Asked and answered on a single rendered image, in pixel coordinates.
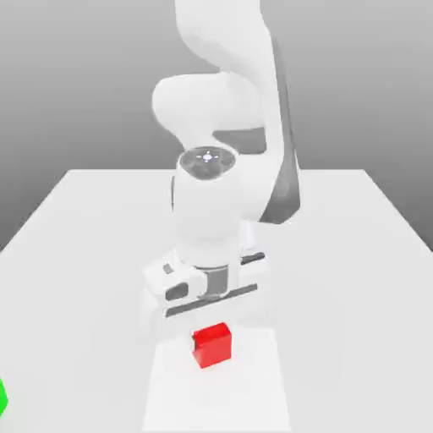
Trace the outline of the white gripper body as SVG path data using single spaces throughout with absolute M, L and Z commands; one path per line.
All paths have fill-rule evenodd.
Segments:
M 148 266 L 144 278 L 140 327 L 156 339 L 232 323 L 272 299 L 269 266 Z

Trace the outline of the small red cube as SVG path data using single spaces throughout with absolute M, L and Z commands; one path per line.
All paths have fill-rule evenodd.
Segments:
M 195 345 L 193 355 L 201 369 L 231 358 L 232 333 L 226 323 L 195 331 L 192 338 Z

